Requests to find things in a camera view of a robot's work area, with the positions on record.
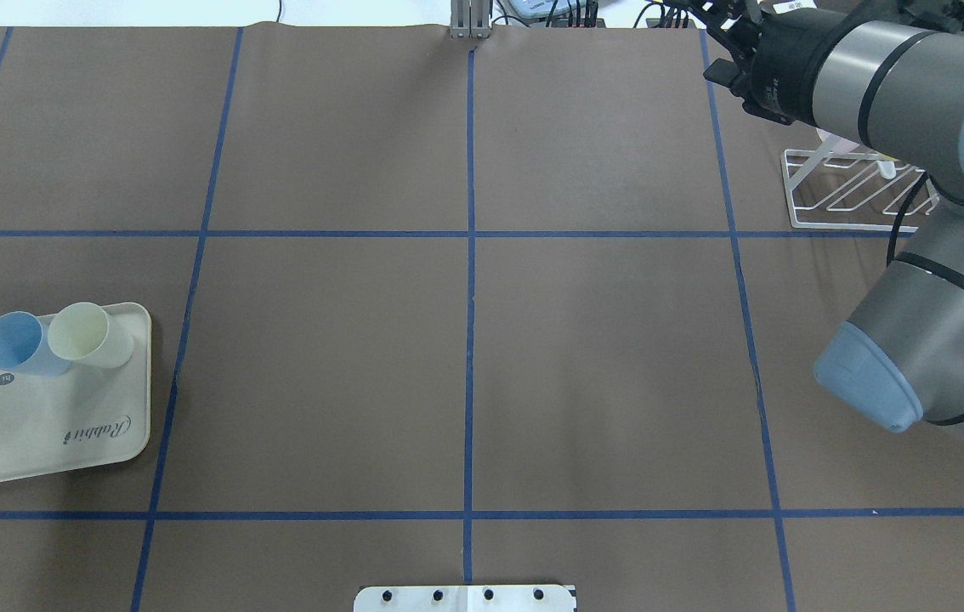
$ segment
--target white wire rack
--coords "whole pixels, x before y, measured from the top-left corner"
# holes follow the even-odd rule
[[[818,150],[786,150],[781,155],[785,196],[793,228],[814,230],[886,231],[893,228],[905,195],[920,181],[919,167],[877,152],[835,152],[839,136],[829,136]],[[809,185],[813,174],[832,173],[832,189]],[[808,189],[801,191],[801,186]],[[939,202],[929,183],[927,197],[917,198],[906,219],[927,216]],[[902,225],[914,231],[917,224]]]

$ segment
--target black cable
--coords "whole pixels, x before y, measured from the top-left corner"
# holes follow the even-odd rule
[[[519,22],[524,24],[526,27],[531,27],[530,23],[525,22],[525,20],[520,19],[520,17],[516,15],[498,15],[497,17],[494,17],[493,23],[490,23],[490,25],[496,25],[499,20],[513,20],[513,22]]]
[[[551,26],[551,25],[549,25],[549,24],[551,24],[551,23],[553,22],[553,11],[554,11],[556,8],[557,8],[557,0],[553,0],[553,2],[551,3],[551,13],[549,13],[549,15],[547,15],[547,24],[546,24],[545,26],[543,26],[543,27],[549,27],[549,26]]]
[[[648,12],[649,9],[653,7],[660,7],[660,21],[662,22],[664,20],[664,12],[667,11],[667,7],[664,7],[664,4],[662,3],[648,3],[645,4],[644,8],[641,8],[641,12],[637,14],[637,20],[634,20],[633,27],[641,25],[641,17],[643,17],[644,13]]]
[[[927,172],[921,174],[921,177],[916,180],[916,183],[913,183],[913,186],[909,189],[909,193],[905,195],[905,201],[901,202],[901,208],[898,209],[898,214],[894,214],[893,228],[890,229],[890,243],[887,244],[887,267],[893,263],[894,257],[898,255],[898,233],[901,233],[901,224],[905,221],[905,212],[909,210],[910,206],[913,206],[914,199],[921,193],[925,185],[928,185]]]

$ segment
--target white bracket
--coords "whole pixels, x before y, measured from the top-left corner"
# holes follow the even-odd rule
[[[368,587],[354,598],[354,612],[576,612],[576,587]]]
[[[451,0],[452,38],[490,38],[493,0]]]

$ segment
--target white cup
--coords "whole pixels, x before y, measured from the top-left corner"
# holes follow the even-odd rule
[[[117,368],[131,360],[135,338],[96,303],[71,303],[48,331],[51,352],[75,364]]]

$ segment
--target white label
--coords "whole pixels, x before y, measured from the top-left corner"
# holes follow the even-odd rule
[[[779,15],[797,9],[816,9],[818,7],[815,7],[815,0],[792,0],[791,3],[774,4],[773,8],[777,11],[777,15]]]

